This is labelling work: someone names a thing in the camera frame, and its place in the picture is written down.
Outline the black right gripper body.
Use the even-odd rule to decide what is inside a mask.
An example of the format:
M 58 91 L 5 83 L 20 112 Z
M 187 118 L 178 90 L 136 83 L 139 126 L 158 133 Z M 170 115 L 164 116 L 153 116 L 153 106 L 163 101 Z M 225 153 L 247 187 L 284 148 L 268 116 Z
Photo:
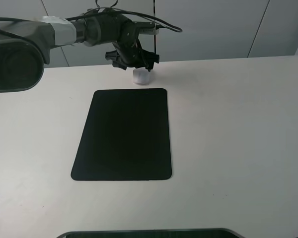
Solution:
M 139 32 L 135 27 L 134 21 L 124 15 L 116 15 L 116 18 L 120 24 L 120 34 L 118 39 L 113 42 L 113 46 L 119 53 L 121 62 L 124 64 L 143 64 Z

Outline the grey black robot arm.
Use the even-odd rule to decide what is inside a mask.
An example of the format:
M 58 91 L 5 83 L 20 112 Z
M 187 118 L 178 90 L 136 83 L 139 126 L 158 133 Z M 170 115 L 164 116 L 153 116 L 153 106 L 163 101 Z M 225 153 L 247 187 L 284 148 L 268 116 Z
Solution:
M 41 79 L 50 63 L 50 51 L 75 43 L 88 47 L 111 43 L 105 58 L 116 68 L 152 70 L 159 55 L 144 50 L 139 41 L 143 30 L 154 23 L 134 22 L 109 10 L 91 12 L 73 20 L 47 16 L 40 21 L 0 20 L 0 93 L 26 91 Z

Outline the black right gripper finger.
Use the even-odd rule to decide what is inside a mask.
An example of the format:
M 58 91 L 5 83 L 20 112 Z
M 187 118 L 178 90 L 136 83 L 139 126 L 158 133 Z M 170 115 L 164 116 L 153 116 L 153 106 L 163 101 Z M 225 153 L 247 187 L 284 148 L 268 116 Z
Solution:
M 159 63 L 160 56 L 153 52 L 148 52 L 146 50 L 141 51 L 141 58 L 143 61 L 144 68 L 150 72 L 155 63 Z
M 105 59 L 112 61 L 112 66 L 115 68 L 120 68 L 122 70 L 126 70 L 126 65 L 121 62 L 121 57 L 117 51 L 110 51 L 105 53 Z

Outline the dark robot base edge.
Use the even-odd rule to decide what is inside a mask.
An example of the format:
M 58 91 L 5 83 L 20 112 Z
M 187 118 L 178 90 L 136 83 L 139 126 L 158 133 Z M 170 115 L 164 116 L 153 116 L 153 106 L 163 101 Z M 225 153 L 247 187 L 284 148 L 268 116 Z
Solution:
M 224 228 L 66 232 L 59 238 L 242 238 Z

